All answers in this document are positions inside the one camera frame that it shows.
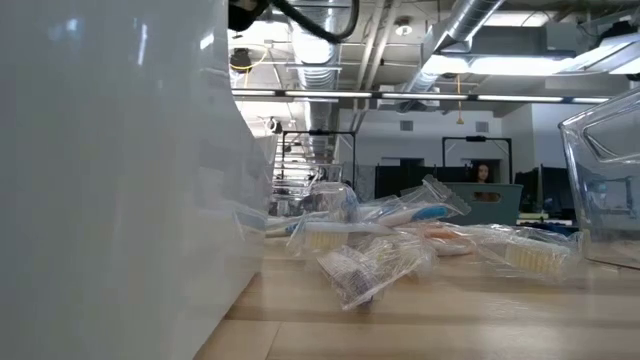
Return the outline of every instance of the woman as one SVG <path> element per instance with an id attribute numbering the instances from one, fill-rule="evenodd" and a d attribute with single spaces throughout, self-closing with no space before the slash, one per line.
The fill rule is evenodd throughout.
<path id="1" fill-rule="evenodd" d="M 489 172 L 489 166 L 484 163 L 475 163 L 471 169 L 471 182 L 478 184 L 491 184 L 491 173 Z M 497 202 L 500 201 L 500 194 L 493 192 L 475 192 L 473 193 L 475 201 L 482 202 Z"/>
<path id="2" fill-rule="evenodd" d="M 475 163 L 471 169 L 471 182 L 480 184 L 491 184 L 493 179 L 489 172 L 489 166 L 484 163 Z"/>

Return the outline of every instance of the clear plastic bin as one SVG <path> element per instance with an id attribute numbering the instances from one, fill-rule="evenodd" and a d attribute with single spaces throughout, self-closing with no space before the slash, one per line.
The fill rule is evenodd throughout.
<path id="1" fill-rule="evenodd" d="M 640 268 L 640 88 L 560 130 L 585 256 Z"/>

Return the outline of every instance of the plastic wrapper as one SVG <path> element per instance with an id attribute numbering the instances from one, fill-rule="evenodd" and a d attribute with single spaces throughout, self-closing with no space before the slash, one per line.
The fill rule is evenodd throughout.
<path id="1" fill-rule="evenodd" d="M 355 223 L 361 220 L 358 197 L 343 183 L 316 183 L 303 203 L 305 212 L 326 212 L 330 221 Z"/>
<path id="2" fill-rule="evenodd" d="M 395 231 L 373 223 L 340 223 L 328 217 L 306 215 L 300 220 L 287 243 L 287 252 L 293 256 L 317 255 L 347 245 L 370 234 L 388 235 Z"/>
<path id="3" fill-rule="evenodd" d="M 462 227 L 439 221 L 418 222 L 404 225 L 396 230 L 410 232 L 421 236 L 433 247 L 438 256 L 467 255 L 475 250 L 475 243 Z"/>
<path id="4" fill-rule="evenodd" d="M 411 189 L 400 198 L 388 199 L 377 209 L 367 209 L 363 221 L 395 227 L 466 215 L 469 211 L 471 208 L 461 198 L 432 176 L 427 176 L 422 186 Z"/>
<path id="5" fill-rule="evenodd" d="M 370 304 L 374 296 L 400 277 L 420 269 L 429 273 L 435 250 L 413 234 L 362 238 L 317 258 L 338 293 L 343 310 Z"/>
<path id="6" fill-rule="evenodd" d="M 267 220 L 266 237 L 286 237 L 291 236 L 302 216 L 294 217 L 269 217 Z"/>
<path id="7" fill-rule="evenodd" d="M 565 237 L 539 229 L 503 225 L 466 226 L 461 230 L 476 243 L 478 255 L 505 276 L 559 282 L 571 276 L 580 262 L 580 232 Z"/>

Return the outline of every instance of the exposed ductwork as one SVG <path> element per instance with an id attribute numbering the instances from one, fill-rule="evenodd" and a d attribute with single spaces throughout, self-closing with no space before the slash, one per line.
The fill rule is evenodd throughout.
<path id="1" fill-rule="evenodd" d="M 324 7 L 304 7 L 298 9 L 303 15 L 323 24 L 325 30 L 334 32 L 337 27 L 335 10 Z M 291 22 L 292 47 L 295 61 L 301 65 L 311 65 L 308 68 L 298 69 L 300 86 L 305 90 L 334 90 L 337 88 L 337 71 L 330 69 L 338 61 L 338 49 L 335 45 L 315 37 L 301 28 L 297 23 Z M 312 66 L 327 65 L 327 68 L 313 68 Z M 339 109 L 333 102 L 305 103 L 305 123 L 307 130 L 330 130 L 338 128 Z M 327 145 L 335 145 L 335 137 L 326 137 L 322 140 L 309 139 L 310 150 L 313 156 L 330 156 L 333 152 Z"/>
<path id="2" fill-rule="evenodd" d="M 429 27 L 422 48 L 424 65 L 436 51 L 468 52 L 473 36 L 482 25 L 502 5 L 504 0 L 458 0 L 449 16 L 442 23 Z M 442 74 L 434 74 L 419 69 L 403 91 L 418 93 L 428 91 Z M 403 101 L 397 105 L 398 112 L 422 110 L 417 101 Z"/>

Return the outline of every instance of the wooden table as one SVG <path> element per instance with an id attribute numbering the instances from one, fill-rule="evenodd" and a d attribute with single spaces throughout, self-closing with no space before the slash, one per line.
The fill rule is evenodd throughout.
<path id="1" fill-rule="evenodd" d="M 562 286 L 441 259 L 370 312 L 343 312 L 322 274 L 267 246 L 262 272 L 197 360 L 640 360 L 640 271 L 589 263 Z"/>

